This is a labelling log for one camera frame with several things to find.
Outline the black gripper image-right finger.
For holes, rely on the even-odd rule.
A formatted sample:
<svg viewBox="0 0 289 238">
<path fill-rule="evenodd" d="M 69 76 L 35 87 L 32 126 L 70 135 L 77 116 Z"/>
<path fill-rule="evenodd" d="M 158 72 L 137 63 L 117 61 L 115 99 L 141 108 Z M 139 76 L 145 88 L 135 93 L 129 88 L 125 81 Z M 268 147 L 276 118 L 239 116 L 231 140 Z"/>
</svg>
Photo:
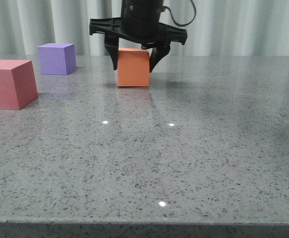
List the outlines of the black gripper image-right finger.
<svg viewBox="0 0 289 238">
<path fill-rule="evenodd" d="M 153 71 L 154 67 L 159 63 L 159 61 L 169 54 L 170 49 L 170 42 L 159 44 L 152 49 L 152 53 L 150 55 L 150 73 Z"/>
</svg>

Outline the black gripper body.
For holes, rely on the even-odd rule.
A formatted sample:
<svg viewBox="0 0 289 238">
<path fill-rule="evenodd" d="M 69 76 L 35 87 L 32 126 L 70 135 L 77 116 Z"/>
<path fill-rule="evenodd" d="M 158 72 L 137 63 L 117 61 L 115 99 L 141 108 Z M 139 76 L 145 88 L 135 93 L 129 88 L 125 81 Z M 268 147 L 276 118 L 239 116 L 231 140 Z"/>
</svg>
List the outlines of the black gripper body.
<svg viewBox="0 0 289 238">
<path fill-rule="evenodd" d="M 160 22 L 165 10 L 162 0 L 123 0 L 120 17 L 91 19 L 89 34 L 104 34 L 115 41 L 125 39 L 141 45 L 142 49 L 166 46 L 172 42 L 182 45 L 187 31 Z"/>
</svg>

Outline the black gripper image-left finger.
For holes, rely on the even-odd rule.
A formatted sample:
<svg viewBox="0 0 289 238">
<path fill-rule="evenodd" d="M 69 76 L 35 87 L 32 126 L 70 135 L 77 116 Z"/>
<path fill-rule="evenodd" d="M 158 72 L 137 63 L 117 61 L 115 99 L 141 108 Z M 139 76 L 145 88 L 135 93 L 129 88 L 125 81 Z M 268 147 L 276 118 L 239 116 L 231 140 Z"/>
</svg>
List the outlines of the black gripper image-left finger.
<svg viewBox="0 0 289 238">
<path fill-rule="evenodd" d="M 108 51 L 112 60 L 113 69 L 117 70 L 119 37 L 106 34 L 104 42 L 105 42 L 105 49 Z"/>
</svg>

